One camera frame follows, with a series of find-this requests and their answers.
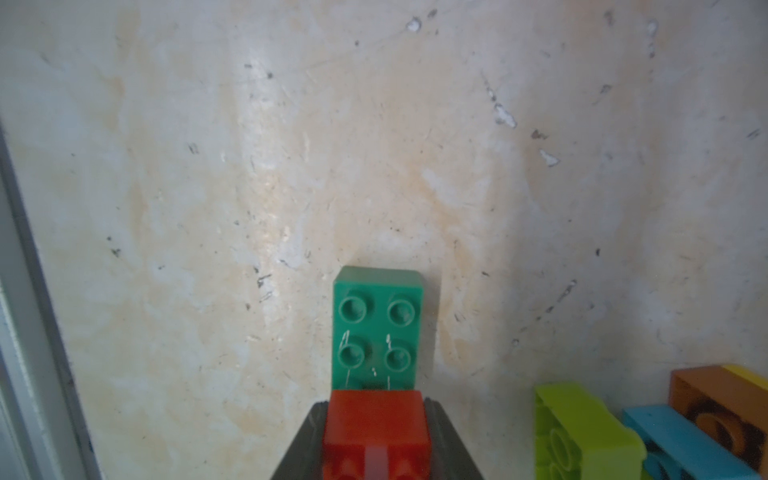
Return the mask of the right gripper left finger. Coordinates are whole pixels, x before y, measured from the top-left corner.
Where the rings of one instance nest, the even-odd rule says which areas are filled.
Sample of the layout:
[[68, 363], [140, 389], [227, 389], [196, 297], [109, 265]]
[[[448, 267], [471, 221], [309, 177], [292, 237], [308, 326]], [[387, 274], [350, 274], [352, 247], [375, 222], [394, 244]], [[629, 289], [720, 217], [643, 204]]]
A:
[[321, 401], [310, 408], [271, 480], [320, 480], [323, 477], [323, 437], [328, 406], [328, 401]]

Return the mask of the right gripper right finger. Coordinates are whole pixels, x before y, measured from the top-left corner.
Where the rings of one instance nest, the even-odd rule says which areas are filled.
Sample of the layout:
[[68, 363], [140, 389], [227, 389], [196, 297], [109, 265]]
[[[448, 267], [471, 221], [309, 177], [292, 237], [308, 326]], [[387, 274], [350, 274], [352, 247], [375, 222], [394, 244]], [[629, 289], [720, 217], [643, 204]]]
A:
[[424, 407], [431, 441], [430, 478], [483, 480], [443, 406], [436, 400], [426, 398]]

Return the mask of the red small lego brick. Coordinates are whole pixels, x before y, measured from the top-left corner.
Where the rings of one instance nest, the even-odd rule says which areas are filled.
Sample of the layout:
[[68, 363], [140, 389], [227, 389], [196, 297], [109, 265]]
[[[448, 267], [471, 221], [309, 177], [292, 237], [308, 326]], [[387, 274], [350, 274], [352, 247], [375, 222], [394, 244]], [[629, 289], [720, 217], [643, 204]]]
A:
[[322, 442], [324, 479], [428, 479], [431, 438], [417, 390], [335, 390]]

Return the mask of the lime long lego brick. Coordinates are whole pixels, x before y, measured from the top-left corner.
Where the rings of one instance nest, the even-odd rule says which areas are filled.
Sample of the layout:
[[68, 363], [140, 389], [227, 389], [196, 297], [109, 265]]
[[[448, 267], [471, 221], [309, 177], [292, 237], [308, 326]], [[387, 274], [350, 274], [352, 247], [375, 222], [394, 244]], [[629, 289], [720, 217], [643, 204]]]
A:
[[575, 382], [534, 387], [537, 479], [639, 479], [646, 447], [604, 402]]

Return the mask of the dark green long lego brick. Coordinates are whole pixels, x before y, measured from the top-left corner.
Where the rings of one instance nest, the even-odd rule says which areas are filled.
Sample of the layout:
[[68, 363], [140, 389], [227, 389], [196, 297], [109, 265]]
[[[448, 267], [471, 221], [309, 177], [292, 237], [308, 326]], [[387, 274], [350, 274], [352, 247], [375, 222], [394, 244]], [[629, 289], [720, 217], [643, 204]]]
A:
[[423, 299], [417, 271], [343, 267], [333, 283], [331, 388], [413, 390]]

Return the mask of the cyan small lego brick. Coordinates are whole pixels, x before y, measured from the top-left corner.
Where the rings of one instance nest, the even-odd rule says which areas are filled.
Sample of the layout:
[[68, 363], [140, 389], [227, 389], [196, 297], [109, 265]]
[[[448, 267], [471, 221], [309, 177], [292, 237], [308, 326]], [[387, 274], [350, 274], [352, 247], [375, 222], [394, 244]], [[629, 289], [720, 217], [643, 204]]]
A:
[[645, 445], [654, 479], [758, 479], [757, 471], [667, 405], [627, 408], [622, 423]]

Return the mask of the brown small lego brick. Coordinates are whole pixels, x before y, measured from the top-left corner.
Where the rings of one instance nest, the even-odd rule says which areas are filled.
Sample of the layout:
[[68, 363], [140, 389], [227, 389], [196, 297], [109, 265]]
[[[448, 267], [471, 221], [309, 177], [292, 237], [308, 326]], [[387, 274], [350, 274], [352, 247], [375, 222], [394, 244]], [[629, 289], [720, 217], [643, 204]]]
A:
[[767, 477], [767, 390], [710, 365], [671, 372], [668, 404]]

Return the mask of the yellow long lego brick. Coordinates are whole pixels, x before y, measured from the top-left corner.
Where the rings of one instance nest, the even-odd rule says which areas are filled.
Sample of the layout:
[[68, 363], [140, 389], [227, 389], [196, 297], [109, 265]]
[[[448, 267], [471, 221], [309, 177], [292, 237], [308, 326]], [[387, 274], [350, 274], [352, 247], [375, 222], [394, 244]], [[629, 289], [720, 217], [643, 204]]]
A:
[[744, 366], [737, 365], [737, 364], [726, 364], [723, 366], [723, 368], [759, 386], [764, 390], [768, 390], [768, 379], [753, 372], [752, 370]]

